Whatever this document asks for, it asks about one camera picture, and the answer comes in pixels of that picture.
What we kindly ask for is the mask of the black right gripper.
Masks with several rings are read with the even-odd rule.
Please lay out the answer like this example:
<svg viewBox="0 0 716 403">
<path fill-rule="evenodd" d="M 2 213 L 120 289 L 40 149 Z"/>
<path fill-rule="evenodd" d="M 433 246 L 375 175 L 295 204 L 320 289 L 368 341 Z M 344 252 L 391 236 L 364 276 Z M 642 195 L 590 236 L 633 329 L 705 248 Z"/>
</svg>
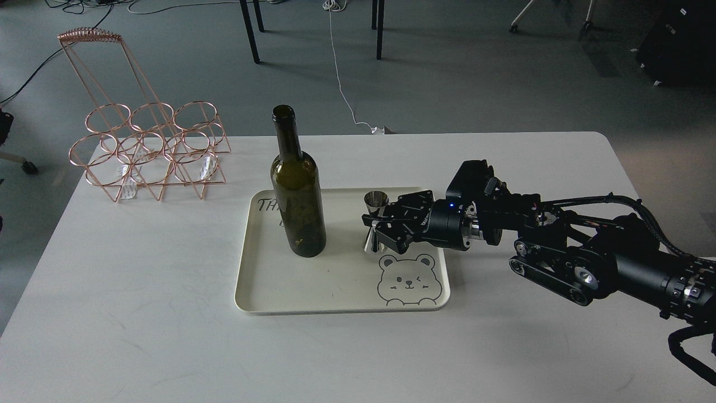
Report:
<svg viewBox="0 0 716 403">
<path fill-rule="evenodd" d="M 404 194 L 384 207 L 379 217 L 376 234 L 381 244 L 398 253 L 407 252 L 413 242 L 428 242 L 444 249 L 466 251 L 470 247 L 472 222 L 476 215 L 473 202 L 438 199 L 434 202 L 431 190 Z M 417 223 L 424 223 L 422 231 L 415 233 Z M 365 219 L 369 228 L 371 218 Z"/>
</svg>

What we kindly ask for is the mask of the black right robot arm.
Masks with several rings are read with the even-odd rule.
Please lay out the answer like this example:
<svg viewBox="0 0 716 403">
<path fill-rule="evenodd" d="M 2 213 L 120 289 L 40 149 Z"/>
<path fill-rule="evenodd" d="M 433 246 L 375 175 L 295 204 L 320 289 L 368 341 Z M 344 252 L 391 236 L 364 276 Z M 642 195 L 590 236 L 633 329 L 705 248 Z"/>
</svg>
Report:
<svg viewBox="0 0 716 403">
<path fill-rule="evenodd" d="M 517 194 L 484 160 L 462 163 L 445 199 L 432 191 L 389 201 L 365 194 L 366 248 L 399 254 L 414 242 L 466 251 L 473 240 L 498 245 L 504 230 L 517 233 L 514 273 L 573 303 L 588 306 L 616 291 L 660 309 L 688 327 L 668 339 L 673 357 L 714 383 L 714 370 L 683 350 L 682 342 L 714 335 L 714 261 L 680 250 L 667 239 L 641 200 L 607 194 L 543 201 Z"/>
</svg>

